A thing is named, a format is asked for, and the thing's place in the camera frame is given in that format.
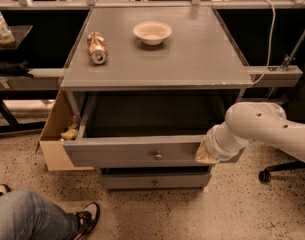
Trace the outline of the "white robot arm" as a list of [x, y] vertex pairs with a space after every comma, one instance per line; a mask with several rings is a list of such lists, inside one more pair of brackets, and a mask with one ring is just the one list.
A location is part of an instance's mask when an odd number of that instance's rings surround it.
[[305, 163], [305, 124], [287, 119], [283, 108], [271, 102], [239, 102], [203, 137], [195, 160], [215, 164], [229, 161], [254, 142], [278, 148]]

